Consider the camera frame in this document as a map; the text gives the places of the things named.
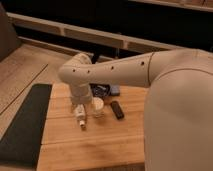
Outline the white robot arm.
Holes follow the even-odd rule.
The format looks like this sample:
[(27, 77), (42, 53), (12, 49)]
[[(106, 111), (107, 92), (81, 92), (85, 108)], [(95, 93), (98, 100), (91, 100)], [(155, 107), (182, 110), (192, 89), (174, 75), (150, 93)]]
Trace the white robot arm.
[(93, 64), (79, 53), (59, 69), (72, 102), (91, 101), (89, 85), (146, 87), (146, 171), (213, 171), (213, 53), (176, 49)]

